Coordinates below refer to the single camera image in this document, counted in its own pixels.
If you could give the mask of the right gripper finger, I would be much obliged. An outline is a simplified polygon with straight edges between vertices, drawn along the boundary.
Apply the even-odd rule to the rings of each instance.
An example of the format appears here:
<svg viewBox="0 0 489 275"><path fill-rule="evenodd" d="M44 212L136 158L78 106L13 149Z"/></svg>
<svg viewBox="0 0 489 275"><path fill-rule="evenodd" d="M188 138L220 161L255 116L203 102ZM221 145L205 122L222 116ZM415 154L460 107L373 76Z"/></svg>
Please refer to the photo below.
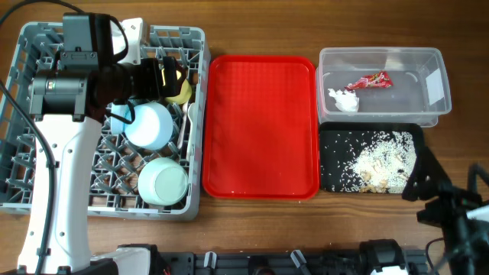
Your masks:
<svg viewBox="0 0 489 275"><path fill-rule="evenodd" d="M468 190L477 191L477 178L480 178L486 185L489 182L488 172L478 163L472 164L468 169Z"/></svg>
<svg viewBox="0 0 489 275"><path fill-rule="evenodd" d="M450 189L451 181L434 153L429 147L421 149L402 192L402 199L427 201Z"/></svg>

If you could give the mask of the white plastic spoon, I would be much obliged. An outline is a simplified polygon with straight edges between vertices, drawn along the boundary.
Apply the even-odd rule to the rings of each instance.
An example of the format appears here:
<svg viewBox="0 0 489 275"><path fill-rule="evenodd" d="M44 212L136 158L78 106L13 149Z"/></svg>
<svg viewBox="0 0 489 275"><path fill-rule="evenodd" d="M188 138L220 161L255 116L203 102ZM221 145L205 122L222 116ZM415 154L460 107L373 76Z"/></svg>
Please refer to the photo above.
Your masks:
<svg viewBox="0 0 489 275"><path fill-rule="evenodd" d="M193 102L189 105L189 109L188 109L188 113L187 113L187 116L188 116L188 120L189 120L189 124L190 124L190 127L189 127L189 139L188 139L188 144L187 144L187 148L186 148L186 160L188 162L191 161L191 157L192 157L192 144L193 144L193 121L195 120L195 117L196 117L196 113L197 113L197 106L196 106L196 103Z"/></svg>

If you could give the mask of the light green small plate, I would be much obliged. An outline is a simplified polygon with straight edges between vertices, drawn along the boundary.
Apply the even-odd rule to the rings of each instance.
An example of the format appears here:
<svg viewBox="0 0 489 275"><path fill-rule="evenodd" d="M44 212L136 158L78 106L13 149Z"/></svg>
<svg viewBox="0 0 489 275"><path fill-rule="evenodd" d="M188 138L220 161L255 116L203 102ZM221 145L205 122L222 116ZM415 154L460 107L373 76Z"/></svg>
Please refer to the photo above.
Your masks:
<svg viewBox="0 0 489 275"><path fill-rule="evenodd" d="M149 102L134 107L135 119L125 125L124 133L135 146L147 150L162 149L172 138L173 119L160 103Z"/></svg>

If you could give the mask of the light green bowl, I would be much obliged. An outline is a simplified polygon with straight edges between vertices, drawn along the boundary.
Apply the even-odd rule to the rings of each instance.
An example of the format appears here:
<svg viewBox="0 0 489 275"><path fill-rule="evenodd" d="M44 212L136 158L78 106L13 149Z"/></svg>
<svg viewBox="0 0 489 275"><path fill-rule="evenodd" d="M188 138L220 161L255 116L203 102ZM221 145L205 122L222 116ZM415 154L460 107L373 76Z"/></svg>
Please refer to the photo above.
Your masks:
<svg viewBox="0 0 489 275"><path fill-rule="evenodd" d="M177 204L187 193L187 172L170 158L147 163L138 176L138 192L144 202L156 206Z"/></svg>

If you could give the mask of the red snack wrapper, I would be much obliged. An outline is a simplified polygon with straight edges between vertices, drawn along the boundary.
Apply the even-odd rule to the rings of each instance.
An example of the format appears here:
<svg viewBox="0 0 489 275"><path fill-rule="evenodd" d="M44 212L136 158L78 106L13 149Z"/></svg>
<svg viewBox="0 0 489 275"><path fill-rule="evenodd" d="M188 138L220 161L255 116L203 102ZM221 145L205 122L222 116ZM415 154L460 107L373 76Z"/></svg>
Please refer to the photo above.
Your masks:
<svg viewBox="0 0 489 275"><path fill-rule="evenodd" d="M348 84L347 90L369 89L369 88L390 88L393 81L386 71L380 71L371 75L362 76L358 81Z"/></svg>

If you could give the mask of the white tissue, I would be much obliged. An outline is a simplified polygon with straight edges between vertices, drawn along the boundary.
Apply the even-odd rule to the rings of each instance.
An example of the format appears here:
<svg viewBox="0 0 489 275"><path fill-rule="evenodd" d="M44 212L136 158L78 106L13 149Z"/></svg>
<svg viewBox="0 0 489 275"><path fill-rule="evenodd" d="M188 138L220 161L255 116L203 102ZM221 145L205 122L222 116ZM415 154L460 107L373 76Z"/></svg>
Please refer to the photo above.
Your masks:
<svg viewBox="0 0 489 275"><path fill-rule="evenodd" d="M329 96L335 100L335 107L341 112L357 112L359 98L354 90L328 89Z"/></svg>

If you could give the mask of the yellow plastic cup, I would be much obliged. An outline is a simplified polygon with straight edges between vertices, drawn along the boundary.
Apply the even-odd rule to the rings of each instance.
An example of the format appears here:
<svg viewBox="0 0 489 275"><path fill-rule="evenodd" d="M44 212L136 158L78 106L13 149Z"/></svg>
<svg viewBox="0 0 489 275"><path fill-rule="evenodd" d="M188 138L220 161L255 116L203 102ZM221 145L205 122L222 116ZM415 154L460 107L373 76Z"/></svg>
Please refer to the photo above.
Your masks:
<svg viewBox="0 0 489 275"><path fill-rule="evenodd" d="M192 96L192 87L189 84L188 80L185 79L182 83L180 94L173 97L166 97L164 100L168 103L175 103L178 105L182 105L185 102L188 102L190 97Z"/></svg>

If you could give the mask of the light blue plate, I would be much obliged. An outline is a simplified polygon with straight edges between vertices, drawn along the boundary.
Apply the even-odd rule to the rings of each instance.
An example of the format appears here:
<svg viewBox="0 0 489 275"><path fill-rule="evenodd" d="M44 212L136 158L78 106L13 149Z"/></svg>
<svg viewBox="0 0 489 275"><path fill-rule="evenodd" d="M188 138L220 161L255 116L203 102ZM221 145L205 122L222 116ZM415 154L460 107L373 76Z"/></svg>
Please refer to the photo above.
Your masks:
<svg viewBox="0 0 489 275"><path fill-rule="evenodd" d="M113 134L122 134L128 121L131 122L132 115L128 105L112 105L110 113L110 129Z"/></svg>

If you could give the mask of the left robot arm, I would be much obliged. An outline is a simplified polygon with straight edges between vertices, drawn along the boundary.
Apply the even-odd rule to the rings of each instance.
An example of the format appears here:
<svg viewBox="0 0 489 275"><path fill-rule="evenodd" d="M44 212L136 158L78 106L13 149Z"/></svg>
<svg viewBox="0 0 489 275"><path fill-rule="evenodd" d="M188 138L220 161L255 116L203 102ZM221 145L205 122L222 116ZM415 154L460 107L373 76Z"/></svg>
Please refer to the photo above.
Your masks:
<svg viewBox="0 0 489 275"><path fill-rule="evenodd" d="M176 95L176 60L126 62L128 50L113 49L112 32L120 27L111 15L65 14L63 49L32 80L26 121L36 135L37 162L28 235L18 258L25 273L77 272L90 265L90 163L107 106L126 104L134 111L134 100Z"/></svg>

